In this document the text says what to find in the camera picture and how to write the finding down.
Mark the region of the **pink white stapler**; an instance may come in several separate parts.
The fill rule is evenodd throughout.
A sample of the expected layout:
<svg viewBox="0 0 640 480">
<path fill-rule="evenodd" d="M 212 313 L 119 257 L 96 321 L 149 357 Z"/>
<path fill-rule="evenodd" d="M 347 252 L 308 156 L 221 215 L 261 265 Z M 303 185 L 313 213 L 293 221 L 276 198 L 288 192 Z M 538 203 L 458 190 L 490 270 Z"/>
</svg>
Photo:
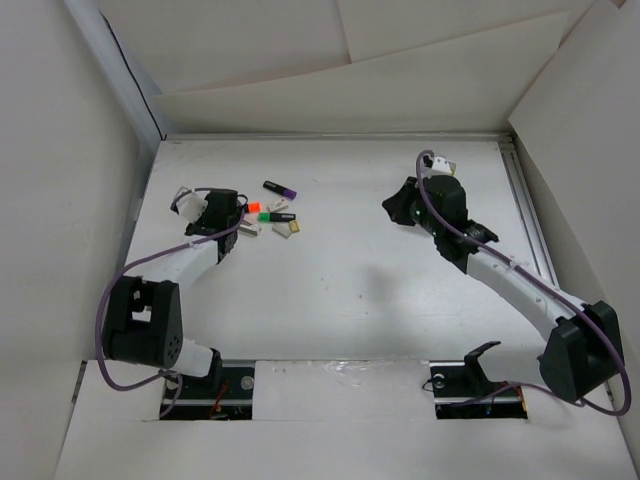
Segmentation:
<svg viewBox="0 0 640 480">
<path fill-rule="evenodd" d="M 252 237 L 258 237 L 262 233 L 262 227 L 257 220 L 244 218 L 240 222 L 239 232 Z"/>
</svg>

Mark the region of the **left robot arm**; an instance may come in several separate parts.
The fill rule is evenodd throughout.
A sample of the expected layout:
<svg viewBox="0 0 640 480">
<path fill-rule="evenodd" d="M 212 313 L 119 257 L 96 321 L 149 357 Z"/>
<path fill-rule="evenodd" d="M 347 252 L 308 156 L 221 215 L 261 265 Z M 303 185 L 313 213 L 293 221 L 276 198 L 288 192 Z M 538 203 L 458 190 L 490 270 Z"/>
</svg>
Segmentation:
<svg viewBox="0 0 640 480">
<path fill-rule="evenodd" d="M 208 397 L 222 387 L 222 359 L 185 337 L 181 295 L 234 248 L 248 199 L 233 189 L 183 187 L 170 210 L 187 222 L 186 241 L 115 276 L 101 301 L 96 347 L 103 359 L 182 375 Z"/>
</svg>

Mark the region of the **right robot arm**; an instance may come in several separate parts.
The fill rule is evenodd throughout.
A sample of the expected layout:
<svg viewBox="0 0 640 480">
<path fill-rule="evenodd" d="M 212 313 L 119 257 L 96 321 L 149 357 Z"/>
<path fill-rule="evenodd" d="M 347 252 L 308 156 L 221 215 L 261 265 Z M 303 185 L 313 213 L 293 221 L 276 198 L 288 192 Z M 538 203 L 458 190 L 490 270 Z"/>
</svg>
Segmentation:
<svg viewBox="0 0 640 480">
<path fill-rule="evenodd" d="M 611 378 L 627 376 L 615 310 L 562 292 L 499 251 L 498 236 L 469 217 L 457 179 L 409 177 L 382 207 L 392 222 L 427 231 L 445 260 L 531 323 L 546 343 L 540 377 L 557 397 L 576 402 Z"/>
</svg>

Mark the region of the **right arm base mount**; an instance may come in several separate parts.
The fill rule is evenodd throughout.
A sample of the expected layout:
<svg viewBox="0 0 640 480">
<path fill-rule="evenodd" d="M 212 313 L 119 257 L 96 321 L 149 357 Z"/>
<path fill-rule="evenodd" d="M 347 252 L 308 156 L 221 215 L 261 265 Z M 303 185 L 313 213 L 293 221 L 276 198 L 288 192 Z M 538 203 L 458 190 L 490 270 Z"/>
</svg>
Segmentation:
<svg viewBox="0 0 640 480">
<path fill-rule="evenodd" d="M 462 360 L 429 362 L 429 377 L 422 390 L 433 395 L 437 420 L 526 420 L 526 402 L 519 387 L 491 381 L 479 358 L 499 341 L 486 342 Z"/>
</svg>

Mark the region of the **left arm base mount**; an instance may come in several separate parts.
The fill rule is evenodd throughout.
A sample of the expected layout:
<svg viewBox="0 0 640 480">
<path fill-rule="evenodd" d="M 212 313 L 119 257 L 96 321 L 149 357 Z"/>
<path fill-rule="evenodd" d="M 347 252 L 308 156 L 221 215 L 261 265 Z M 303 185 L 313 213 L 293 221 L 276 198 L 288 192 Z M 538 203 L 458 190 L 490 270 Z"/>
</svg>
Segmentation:
<svg viewBox="0 0 640 480">
<path fill-rule="evenodd" d="M 248 421 L 253 416 L 256 362 L 223 360 L 215 350 L 206 377 L 185 376 L 182 389 L 167 381 L 160 405 L 165 421 Z"/>
</svg>

